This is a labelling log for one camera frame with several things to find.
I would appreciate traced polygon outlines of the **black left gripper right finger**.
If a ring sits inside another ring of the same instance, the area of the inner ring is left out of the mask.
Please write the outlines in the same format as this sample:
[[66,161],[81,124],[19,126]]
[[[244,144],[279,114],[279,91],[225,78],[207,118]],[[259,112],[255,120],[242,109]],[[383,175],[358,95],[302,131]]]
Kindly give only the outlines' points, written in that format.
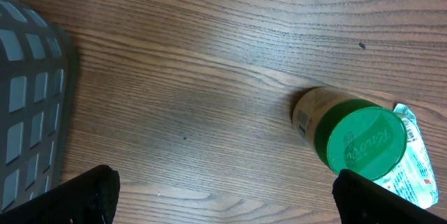
[[342,224],[446,224],[352,170],[340,171],[332,194]]

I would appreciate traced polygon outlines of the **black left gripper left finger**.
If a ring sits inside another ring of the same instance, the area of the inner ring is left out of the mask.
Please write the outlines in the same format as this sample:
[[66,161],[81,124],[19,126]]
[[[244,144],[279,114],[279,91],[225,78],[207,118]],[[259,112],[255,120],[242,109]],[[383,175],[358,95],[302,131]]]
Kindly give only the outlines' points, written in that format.
[[117,210],[118,171],[99,165],[1,215],[2,224],[106,224]]

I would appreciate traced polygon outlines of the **green lid seasoning jar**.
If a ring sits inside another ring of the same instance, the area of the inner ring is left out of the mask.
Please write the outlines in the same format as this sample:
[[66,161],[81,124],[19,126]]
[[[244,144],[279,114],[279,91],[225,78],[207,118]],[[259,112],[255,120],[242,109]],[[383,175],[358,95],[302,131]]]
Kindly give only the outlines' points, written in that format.
[[335,174],[349,169],[374,181],[395,168],[406,151],[406,127],[396,113],[339,89],[310,89],[296,103],[292,122]]

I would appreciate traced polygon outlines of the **teal snack packet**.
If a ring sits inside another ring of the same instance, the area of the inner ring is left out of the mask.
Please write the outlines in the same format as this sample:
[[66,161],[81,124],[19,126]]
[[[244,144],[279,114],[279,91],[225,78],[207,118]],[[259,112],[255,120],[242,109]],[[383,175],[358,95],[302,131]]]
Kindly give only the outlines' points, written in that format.
[[401,103],[396,104],[394,113],[406,127],[406,151],[401,161],[374,183],[422,209],[428,209],[438,202],[439,192],[417,118],[407,105]]

